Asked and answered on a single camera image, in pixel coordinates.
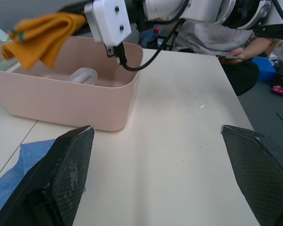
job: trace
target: black wire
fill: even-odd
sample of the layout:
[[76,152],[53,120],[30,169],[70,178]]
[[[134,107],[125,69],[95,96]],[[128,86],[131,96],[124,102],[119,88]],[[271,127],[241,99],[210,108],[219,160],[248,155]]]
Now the black wire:
[[168,21],[154,21],[154,24],[172,24],[174,22],[176,22],[180,16],[183,14],[183,12],[185,11],[185,8],[187,8],[188,4],[189,4],[190,0],[184,0],[183,6],[180,8],[179,12],[176,14],[176,16]]
[[276,10],[278,11],[278,14],[280,15],[281,19],[283,20],[283,10],[278,2],[278,0],[272,0],[273,1],[273,4],[276,8]]
[[151,59],[146,62],[144,65],[139,66],[139,67],[129,67],[127,65],[126,62],[121,62],[121,65],[128,71],[131,72],[136,72],[136,71],[140,71],[146,67],[148,67],[154,60],[155,58],[158,56],[158,54],[163,50],[163,48],[165,47],[165,45],[167,44],[167,42],[169,41],[169,39],[172,37],[173,33],[176,31],[176,29],[182,25],[185,22],[184,19],[180,19],[177,24],[174,26],[174,28],[171,30],[171,32],[169,33],[169,35],[164,39],[164,41],[161,43],[161,45],[159,46],[158,50],[156,51],[156,53],[151,57]]

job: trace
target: transparent plastic object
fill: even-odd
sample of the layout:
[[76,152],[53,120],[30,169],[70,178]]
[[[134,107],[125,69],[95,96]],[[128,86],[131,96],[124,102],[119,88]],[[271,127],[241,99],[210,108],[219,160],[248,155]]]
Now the transparent plastic object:
[[98,74],[91,68],[80,68],[74,72],[68,79],[68,82],[83,83],[87,85],[95,85],[98,80]]

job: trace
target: gray floor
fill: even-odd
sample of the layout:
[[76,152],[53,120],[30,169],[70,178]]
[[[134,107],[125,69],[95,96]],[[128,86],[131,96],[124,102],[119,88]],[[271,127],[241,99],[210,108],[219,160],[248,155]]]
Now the gray floor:
[[283,121],[277,115],[283,109],[283,96],[273,94],[268,84],[258,82],[239,100],[254,130],[273,137],[283,148]]

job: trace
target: gray shirt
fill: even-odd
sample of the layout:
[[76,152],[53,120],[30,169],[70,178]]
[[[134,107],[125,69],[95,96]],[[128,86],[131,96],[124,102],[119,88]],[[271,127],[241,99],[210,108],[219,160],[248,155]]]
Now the gray shirt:
[[233,49],[243,48],[251,35],[252,31],[186,21],[175,40],[175,51],[189,48],[196,53],[226,56]]

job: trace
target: black pants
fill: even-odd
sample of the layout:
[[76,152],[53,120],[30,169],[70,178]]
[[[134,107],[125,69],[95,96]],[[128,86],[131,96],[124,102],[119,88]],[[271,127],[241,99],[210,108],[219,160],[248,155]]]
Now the black pants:
[[[181,49],[179,52],[194,53],[189,48]],[[243,61],[239,65],[222,65],[222,67],[237,96],[249,91],[258,81],[259,67],[250,60]]]

